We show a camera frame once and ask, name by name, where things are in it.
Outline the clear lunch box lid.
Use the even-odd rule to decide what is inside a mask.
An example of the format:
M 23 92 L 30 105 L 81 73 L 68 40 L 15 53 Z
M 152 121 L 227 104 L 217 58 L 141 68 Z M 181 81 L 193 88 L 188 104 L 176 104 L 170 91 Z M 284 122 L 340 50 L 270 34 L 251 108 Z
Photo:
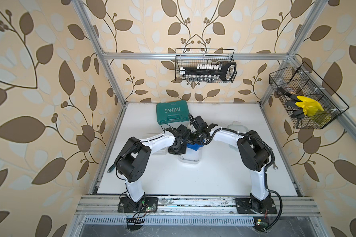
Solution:
M 247 133 L 250 131 L 250 129 L 247 126 L 243 125 L 238 121 L 233 121 L 231 124 L 227 126 L 227 128 L 240 133 Z

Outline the blue cleaning cloth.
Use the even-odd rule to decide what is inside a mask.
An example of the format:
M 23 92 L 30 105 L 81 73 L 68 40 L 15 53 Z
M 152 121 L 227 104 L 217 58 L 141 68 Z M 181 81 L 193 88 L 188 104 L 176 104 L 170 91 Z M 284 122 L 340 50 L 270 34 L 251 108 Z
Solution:
M 188 148 L 188 149 L 192 149 L 192 150 L 194 150 L 194 151 L 199 150 L 201 147 L 203 147 L 203 145 L 200 145 L 200 144 L 189 144 L 189 143 L 187 143 L 187 148 Z

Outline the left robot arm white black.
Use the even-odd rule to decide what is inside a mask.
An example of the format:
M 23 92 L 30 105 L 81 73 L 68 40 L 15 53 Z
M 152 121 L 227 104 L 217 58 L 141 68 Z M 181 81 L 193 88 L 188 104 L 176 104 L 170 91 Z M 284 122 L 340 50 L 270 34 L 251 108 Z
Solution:
M 150 156 L 165 148 L 172 155 L 185 154 L 190 134 L 191 131 L 187 127 L 180 125 L 178 128 L 168 127 L 162 133 L 146 139 L 131 137 L 107 173 L 115 172 L 116 176 L 125 182 L 127 197 L 138 203 L 145 196 L 140 179 Z

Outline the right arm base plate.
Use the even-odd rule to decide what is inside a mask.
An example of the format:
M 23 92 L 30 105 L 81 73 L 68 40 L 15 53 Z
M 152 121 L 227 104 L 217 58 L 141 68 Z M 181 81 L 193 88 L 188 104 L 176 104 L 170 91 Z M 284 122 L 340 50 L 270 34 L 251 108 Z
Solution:
M 258 200 L 254 197 L 235 198 L 238 214 L 277 214 L 276 205 L 271 197 Z

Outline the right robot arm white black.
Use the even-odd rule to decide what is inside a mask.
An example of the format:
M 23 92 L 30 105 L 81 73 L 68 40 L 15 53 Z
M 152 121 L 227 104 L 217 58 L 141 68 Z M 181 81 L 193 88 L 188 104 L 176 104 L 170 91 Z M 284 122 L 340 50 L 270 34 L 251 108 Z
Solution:
M 212 141 L 220 141 L 237 148 L 243 164 L 250 170 L 251 198 L 263 201 L 269 196 L 267 170 L 274 164 L 275 155 L 256 131 L 242 133 L 214 123 L 208 125 L 200 116 L 189 115 L 189 121 L 194 132 L 188 143 L 207 146 Z

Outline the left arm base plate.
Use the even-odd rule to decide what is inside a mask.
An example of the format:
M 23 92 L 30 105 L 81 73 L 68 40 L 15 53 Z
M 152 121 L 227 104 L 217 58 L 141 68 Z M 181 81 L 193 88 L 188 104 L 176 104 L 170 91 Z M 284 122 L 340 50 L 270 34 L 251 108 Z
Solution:
M 158 208 L 157 197 L 142 197 L 138 202 L 134 202 L 130 197 L 120 198 L 119 213 L 155 212 Z

